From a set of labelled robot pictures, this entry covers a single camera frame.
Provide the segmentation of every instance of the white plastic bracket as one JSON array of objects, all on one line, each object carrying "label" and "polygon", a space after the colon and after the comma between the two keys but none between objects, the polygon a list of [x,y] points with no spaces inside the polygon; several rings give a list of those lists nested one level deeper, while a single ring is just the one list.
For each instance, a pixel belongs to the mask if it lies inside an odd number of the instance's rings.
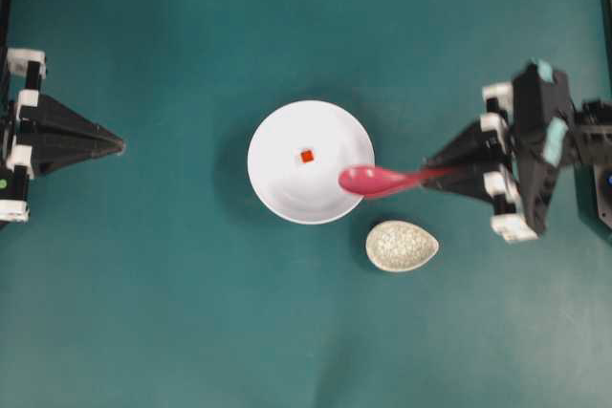
[{"label": "white plastic bracket", "polygon": [[514,107],[514,90],[513,84],[510,81],[503,83],[494,83],[493,85],[485,86],[482,89],[482,98],[487,102],[487,99],[497,98],[499,108],[511,114]]},{"label": "white plastic bracket", "polygon": [[15,107],[15,117],[21,118],[21,107],[38,107],[38,97],[40,93],[36,90],[21,90],[17,97],[17,106]]},{"label": "white plastic bracket", "polygon": [[497,139],[501,144],[504,153],[508,153],[508,145],[506,145],[506,136],[508,135],[508,124],[499,114],[489,112],[480,116],[481,131],[495,131]]},{"label": "white plastic bracket", "polygon": [[0,220],[4,222],[27,222],[30,218],[28,203],[16,200],[0,200]]},{"label": "white plastic bracket", "polygon": [[32,147],[30,145],[17,144],[17,137],[15,136],[12,138],[11,154],[7,157],[5,165],[7,166],[7,169],[11,171],[15,170],[15,166],[27,167],[28,177],[33,179],[34,171],[32,168]]},{"label": "white plastic bracket", "polygon": [[9,48],[7,51],[7,63],[12,75],[26,76],[28,72],[28,61],[40,63],[40,77],[47,77],[47,59],[45,52],[29,50],[27,48]]}]

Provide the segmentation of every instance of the spoon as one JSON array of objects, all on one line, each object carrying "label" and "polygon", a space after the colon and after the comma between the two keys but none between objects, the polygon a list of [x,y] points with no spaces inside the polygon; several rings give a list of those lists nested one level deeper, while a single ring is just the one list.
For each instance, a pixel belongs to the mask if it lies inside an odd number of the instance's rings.
[{"label": "spoon", "polygon": [[338,183],[349,193],[375,199],[414,188],[427,179],[444,176],[452,171],[454,168],[448,167],[403,173],[374,165],[359,165],[344,169],[338,177]]}]

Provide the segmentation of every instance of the speckled dish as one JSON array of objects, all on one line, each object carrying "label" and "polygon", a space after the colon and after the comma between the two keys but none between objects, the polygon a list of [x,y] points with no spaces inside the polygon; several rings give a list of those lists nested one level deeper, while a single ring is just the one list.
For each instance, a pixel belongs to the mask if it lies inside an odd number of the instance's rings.
[{"label": "speckled dish", "polygon": [[365,241],[370,261],[377,268],[390,272],[421,267],[439,247],[438,241],[424,229],[398,220],[374,226]]}]

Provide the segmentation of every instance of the robotic arm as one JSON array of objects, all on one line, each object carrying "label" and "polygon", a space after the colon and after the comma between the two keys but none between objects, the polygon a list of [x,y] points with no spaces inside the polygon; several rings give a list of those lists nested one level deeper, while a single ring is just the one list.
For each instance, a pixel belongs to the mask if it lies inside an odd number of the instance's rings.
[{"label": "robotic arm", "polygon": [[485,87],[483,99],[487,112],[425,164],[457,172],[424,186],[491,204],[492,229],[508,242],[535,239],[563,167],[612,163],[612,105],[576,111],[567,74],[543,61]]},{"label": "robotic arm", "polygon": [[[45,54],[34,50],[0,49],[0,228],[27,222],[31,180],[57,169],[112,153],[122,153],[122,139],[81,117],[54,98],[41,94],[47,74]],[[26,78],[17,101],[9,100],[11,75]]]}]

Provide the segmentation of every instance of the teal mat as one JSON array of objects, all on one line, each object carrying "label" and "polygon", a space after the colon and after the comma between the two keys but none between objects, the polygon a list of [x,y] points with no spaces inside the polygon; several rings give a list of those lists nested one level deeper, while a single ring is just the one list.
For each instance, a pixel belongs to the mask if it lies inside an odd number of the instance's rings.
[{"label": "teal mat", "polygon": [[[13,0],[10,43],[46,93],[128,142],[31,187],[0,233],[0,406],[609,405],[612,253],[560,178],[547,235],[507,246],[491,210],[433,192],[283,222],[254,196],[273,109],[353,113],[410,169],[532,57],[576,101],[609,97],[601,0]],[[377,220],[441,243],[385,275]]]}]

